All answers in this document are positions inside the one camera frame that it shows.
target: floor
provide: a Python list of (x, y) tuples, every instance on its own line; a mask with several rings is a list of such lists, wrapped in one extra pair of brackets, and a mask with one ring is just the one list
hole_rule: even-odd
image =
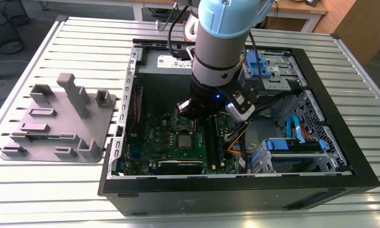
[[(133, 12), (131, 8), (129, 7), (50, 2), (49, 10), (42, 11), (35, 1), (23, 0), (22, 3), (30, 18), (30, 22), (26, 25), (18, 27), (18, 32), (25, 42), (25, 48), (17, 54), (0, 54), (0, 61), (30, 60), (57, 15), (133, 20)], [(143, 10), (143, 20), (154, 21), (154, 17), (147, 10)], [(25, 69), (25, 66), (25, 63), (14, 62), (0, 65), (0, 100), (7, 96), (13, 85), (15, 84), (17, 79)], [(380, 53), (377, 53), (377, 55), (373, 57), (372, 61), (365, 67), (365, 70), (380, 88)]]

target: slotted metal table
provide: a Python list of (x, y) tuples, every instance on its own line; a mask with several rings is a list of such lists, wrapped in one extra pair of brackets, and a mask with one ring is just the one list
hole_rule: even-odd
[[(253, 30), (258, 45), (302, 48), (380, 180), (380, 91), (340, 40), (326, 34)], [(175, 25), (173, 40), (182, 40)], [(0, 109), (0, 149), (31, 101), (34, 84), (59, 90), (55, 77), (73, 73), (91, 93), (122, 95), (133, 38), (162, 39), (151, 22), (69, 17), (55, 21)], [(114, 124), (109, 134), (114, 133)], [(14, 227), (380, 227), (380, 187), (304, 211), (125, 218), (97, 196), (95, 164), (0, 159), (0, 225)]]

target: blue drive bracket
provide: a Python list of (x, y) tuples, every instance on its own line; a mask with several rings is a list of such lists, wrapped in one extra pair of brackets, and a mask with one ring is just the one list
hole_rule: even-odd
[(254, 78), (270, 78), (272, 77), (272, 72), (269, 72), (268, 69), (266, 69), (266, 61), (262, 58), (259, 53), (257, 53), (257, 56), (258, 56), (261, 75), (258, 75), (257, 61), (255, 61), (254, 52), (253, 51), (247, 51), (246, 52), (246, 64), (247, 64), (247, 68), (250, 70), (250, 77), (254, 77)]

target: sticker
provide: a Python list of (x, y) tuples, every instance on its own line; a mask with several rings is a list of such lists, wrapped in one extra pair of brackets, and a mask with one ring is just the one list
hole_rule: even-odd
[(235, 102), (241, 105), (241, 103), (245, 101), (245, 99), (242, 98), (242, 96), (239, 95), (237, 98), (235, 98)]
[(269, 71), (278, 71), (278, 68), (277, 68), (276, 66), (269, 66), (269, 67), (268, 67), (268, 70), (269, 70)]
[(239, 166), (242, 167), (242, 168), (245, 168), (245, 164), (246, 164), (246, 162), (243, 161), (243, 159), (242, 158), (239, 158)]
[(190, 61), (179, 61), (171, 56), (158, 56), (157, 68), (190, 69)]

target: wastebasket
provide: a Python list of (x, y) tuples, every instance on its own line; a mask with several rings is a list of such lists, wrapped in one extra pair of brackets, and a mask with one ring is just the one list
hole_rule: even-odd
[(14, 26), (23, 25), (29, 22), (21, 0), (0, 0), (0, 11), (10, 16), (10, 23)]
[(23, 42), (15, 27), (9, 22), (9, 15), (0, 12), (0, 53), (11, 54), (23, 48)]

